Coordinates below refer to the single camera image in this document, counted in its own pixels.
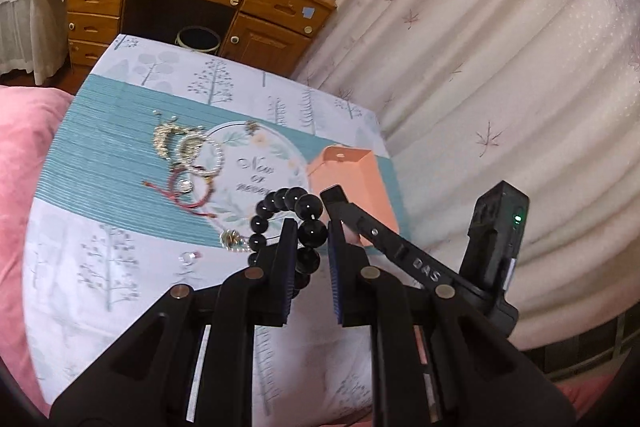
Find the gold peacock brooch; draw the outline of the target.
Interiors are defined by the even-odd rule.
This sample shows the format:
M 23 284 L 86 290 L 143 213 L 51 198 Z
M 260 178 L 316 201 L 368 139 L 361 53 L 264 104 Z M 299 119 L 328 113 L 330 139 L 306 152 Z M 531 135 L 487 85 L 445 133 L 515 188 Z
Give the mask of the gold peacock brooch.
M 185 126 L 178 123 L 177 116 L 170 116 L 168 119 L 163 117 L 163 113 L 154 109 L 152 114 L 157 119 L 157 124 L 153 130 L 152 145 L 157 156 L 171 161 L 172 143 L 176 136 L 185 136 L 190 133 L 200 133 L 204 130 L 203 126 Z

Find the white floral curtain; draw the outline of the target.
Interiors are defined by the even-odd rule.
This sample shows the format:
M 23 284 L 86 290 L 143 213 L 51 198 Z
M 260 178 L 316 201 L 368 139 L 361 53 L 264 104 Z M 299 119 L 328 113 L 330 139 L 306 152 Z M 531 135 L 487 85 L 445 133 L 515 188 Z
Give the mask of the white floral curtain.
M 477 197 L 530 200 L 532 349 L 639 298 L 639 0 L 336 0 L 300 81 L 378 116 L 413 242 L 460 265 Z

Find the peach paper box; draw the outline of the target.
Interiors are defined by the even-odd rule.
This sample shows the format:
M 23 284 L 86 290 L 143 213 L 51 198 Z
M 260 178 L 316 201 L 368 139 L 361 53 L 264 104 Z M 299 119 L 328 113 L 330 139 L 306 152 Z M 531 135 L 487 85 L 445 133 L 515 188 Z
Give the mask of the peach paper box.
M 354 202 L 394 232 L 399 225 L 388 197 L 378 158 L 372 150 L 329 145 L 307 167 L 311 190 L 320 194 L 341 185 L 349 202 Z

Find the pink blanket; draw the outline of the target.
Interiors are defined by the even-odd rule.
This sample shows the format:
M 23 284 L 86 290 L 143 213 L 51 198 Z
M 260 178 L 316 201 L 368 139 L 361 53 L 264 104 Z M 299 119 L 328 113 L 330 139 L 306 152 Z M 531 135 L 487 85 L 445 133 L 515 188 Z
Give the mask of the pink blanket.
M 25 329 L 22 268 L 27 223 L 40 172 L 74 97 L 53 88 L 1 88 L 1 358 L 43 414 Z

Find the patterned teal tablecloth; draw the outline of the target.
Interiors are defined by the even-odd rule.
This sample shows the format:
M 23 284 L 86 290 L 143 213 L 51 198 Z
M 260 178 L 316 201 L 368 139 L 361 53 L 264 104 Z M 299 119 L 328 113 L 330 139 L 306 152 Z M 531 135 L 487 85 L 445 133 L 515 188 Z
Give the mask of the patterned teal tablecloth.
M 204 127 L 175 137 L 171 161 L 152 145 L 154 109 Z M 247 255 L 222 247 L 222 232 L 250 234 L 256 204 L 307 187 L 308 165 L 332 144 L 372 150 L 405 227 L 370 110 L 221 57 L 117 36 L 58 128 L 30 210 L 23 301 L 46 402 L 171 286 L 201 289 L 245 268 Z M 176 189 L 183 178 L 189 194 Z

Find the dark waste bin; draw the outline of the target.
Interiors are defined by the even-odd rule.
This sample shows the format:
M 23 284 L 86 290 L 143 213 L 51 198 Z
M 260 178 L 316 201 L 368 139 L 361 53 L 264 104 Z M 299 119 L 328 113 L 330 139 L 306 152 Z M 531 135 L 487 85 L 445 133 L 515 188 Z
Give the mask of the dark waste bin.
M 178 31 L 175 45 L 195 52 L 216 54 L 221 45 L 221 38 L 209 28 L 186 26 Z

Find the small flower brooch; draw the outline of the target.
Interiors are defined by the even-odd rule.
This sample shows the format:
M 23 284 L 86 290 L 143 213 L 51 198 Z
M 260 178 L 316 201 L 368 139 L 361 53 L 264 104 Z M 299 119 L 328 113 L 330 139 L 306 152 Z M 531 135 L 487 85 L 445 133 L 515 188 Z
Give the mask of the small flower brooch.
M 245 123 L 244 128 L 249 135 L 253 135 L 258 129 L 258 124 L 256 121 L 249 120 Z

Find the wooden desk with drawers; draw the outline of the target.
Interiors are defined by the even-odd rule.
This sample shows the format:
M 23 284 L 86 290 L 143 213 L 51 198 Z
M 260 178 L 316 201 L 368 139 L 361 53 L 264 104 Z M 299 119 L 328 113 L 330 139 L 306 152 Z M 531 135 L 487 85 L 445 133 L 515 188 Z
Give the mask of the wooden desk with drawers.
M 216 32 L 219 55 L 288 77 L 335 10 L 334 0 L 66 0 L 70 61 L 96 65 L 124 34 L 172 43 L 181 29 Z

